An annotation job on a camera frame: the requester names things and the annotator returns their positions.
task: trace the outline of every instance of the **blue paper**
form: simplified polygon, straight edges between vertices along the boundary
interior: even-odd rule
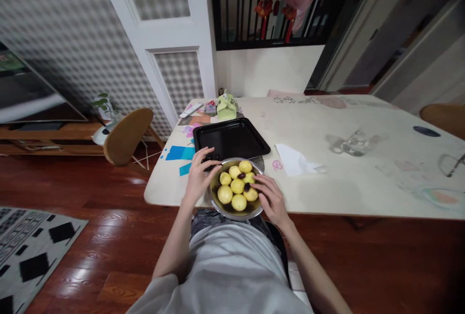
[[[190,163],[188,163],[187,165],[181,166],[181,167],[179,168],[179,175],[180,175],[180,176],[184,176],[185,174],[188,174],[191,165],[192,165],[192,163],[190,162]]]
[[[192,160],[195,148],[172,146],[165,160]]]

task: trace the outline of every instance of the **wooden tv stand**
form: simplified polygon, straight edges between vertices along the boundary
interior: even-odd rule
[[[67,123],[57,131],[8,130],[0,126],[0,154],[103,156],[103,147],[92,141],[92,135],[102,125],[96,119],[88,122]],[[58,146],[40,149],[44,146]]]

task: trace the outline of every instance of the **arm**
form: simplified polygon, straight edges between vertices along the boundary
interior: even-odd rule
[[[152,280],[174,273],[179,282],[184,279],[186,258],[189,252],[190,224],[192,222],[192,211],[195,204],[203,195],[213,176],[221,169],[221,161],[209,160],[202,163],[205,155],[214,151],[214,148],[205,147],[199,150],[192,158],[192,166],[189,170],[186,193],[181,200],[181,206],[174,220],[165,246],[158,258]],[[203,170],[211,165],[216,165],[205,177]]]
[[[251,186],[266,195],[263,193],[258,195],[263,210],[287,238],[310,302],[324,314],[352,313],[289,218],[282,192],[274,179],[265,175],[254,176],[254,178],[262,184],[251,184]]]

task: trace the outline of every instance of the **hand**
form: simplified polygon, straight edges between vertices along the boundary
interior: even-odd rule
[[[205,190],[212,181],[213,176],[221,170],[222,166],[218,165],[221,164],[221,161],[208,160],[202,163],[205,156],[214,150],[214,147],[205,147],[194,154],[194,157],[192,158],[192,165],[189,170],[186,193],[181,204],[187,204],[189,208],[194,208],[197,201],[199,201],[200,197],[205,193]],[[208,176],[205,177],[203,170],[212,165],[216,166],[210,171]]]
[[[287,227],[288,224],[292,223],[292,220],[287,214],[281,189],[278,188],[275,180],[265,175],[258,175],[253,178],[263,183],[253,183],[251,186],[260,191],[258,197],[270,221],[280,229]]]

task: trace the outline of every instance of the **peeled potato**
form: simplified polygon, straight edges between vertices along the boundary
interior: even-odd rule
[[[241,173],[242,172],[239,169],[239,166],[237,166],[237,165],[231,166],[229,168],[229,175],[231,176],[232,179],[236,179]]]
[[[242,193],[242,195],[247,199],[247,201],[255,201],[258,198],[258,192],[255,188],[250,187],[248,191]]]
[[[219,182],[224,185],[228,186],[231,183],[232,179],[231,176],[229,176],[229,173],[221,173],[219,176]]]
[[[220,200],[222,204],[229,204],[232,199],[233,191],[229,186],[221,186],[218,189],[218,200]]]
[[[247,200],[242,194],[236,194],[231,200],[232,208],[236,211],[244,211],[247,207]]]
[[[231,182],[231,189],[234,194],[241,194],[244,191],[244,186],[246,184],[240,178],[236,178]]]
[[[252,171],[252,164],[248,160],[242,160],[239,163],[239,170],[241,170],[243,173],[249,173]]]
[[[253,178],[253,175],[254,173],[247,173],[246,176],[242,180],[244,181],[244,183],[255,183],[255,179]]]

